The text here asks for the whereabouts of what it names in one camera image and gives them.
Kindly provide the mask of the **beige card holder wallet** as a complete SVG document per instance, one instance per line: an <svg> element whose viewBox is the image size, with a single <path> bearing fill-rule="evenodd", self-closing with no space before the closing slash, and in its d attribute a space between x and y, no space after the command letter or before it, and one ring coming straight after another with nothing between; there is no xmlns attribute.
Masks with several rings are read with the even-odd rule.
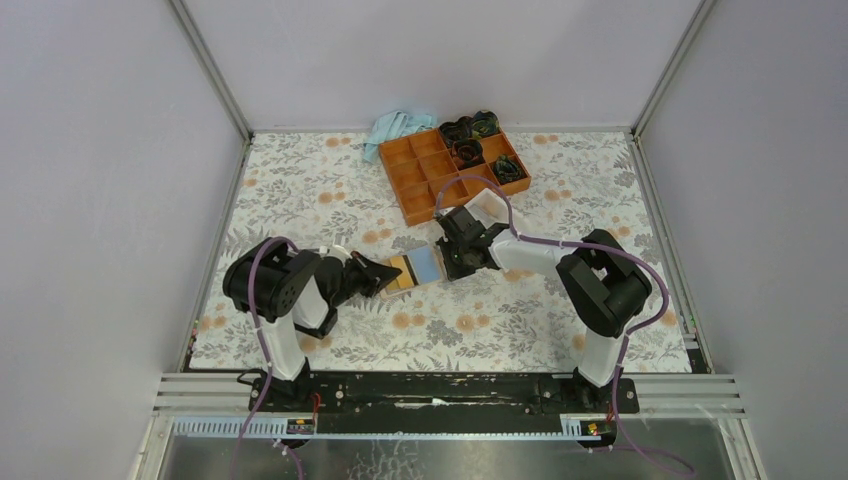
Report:
<svg viewBox="0 0 848 480"><path fill-rule="evenodd" d="M427 245L418 247L400 255L407 255L411 260L418 285L412 289L389 296L386 296L383 293L383 289L381 291L382 297L388 298L402 293L407 293L413 289L441 283L446 280L446 274L440 252L433 246Z"/></svg>

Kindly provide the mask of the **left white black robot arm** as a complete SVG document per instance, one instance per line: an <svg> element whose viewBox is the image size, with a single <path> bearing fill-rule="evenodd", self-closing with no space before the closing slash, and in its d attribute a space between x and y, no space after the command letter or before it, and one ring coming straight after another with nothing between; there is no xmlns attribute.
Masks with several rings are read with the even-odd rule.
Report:
<svg viewBox="0 0 848 480"><path fill-rule="evenodd" d="M284 237L268 238L238 258L226 271L222 291L248 313L269 375L276 379L272 398L288 411L309 401L308 370L297 334L326 337L338 309L355 296L370 298L403 270L372 261L341 246L298 249Z"/></svg>

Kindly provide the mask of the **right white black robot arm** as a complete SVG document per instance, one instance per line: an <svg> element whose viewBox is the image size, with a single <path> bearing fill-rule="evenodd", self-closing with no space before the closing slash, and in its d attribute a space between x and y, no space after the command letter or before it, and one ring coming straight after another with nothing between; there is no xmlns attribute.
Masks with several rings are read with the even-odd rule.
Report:
<svg viewBox="0 0 848 480"><path fill-rule="evenodd" d="M625 252L606 230L596 229L578 242L533 237L510 223L486 223L462 206L437 213L435 220L443 231L437 245L450 280L488 268L530 271L561 282L587 328L575 402L589 412L607 405L626 336L654 286L662 294L660 312L668 307L668 290L656 270Z"/></svg>

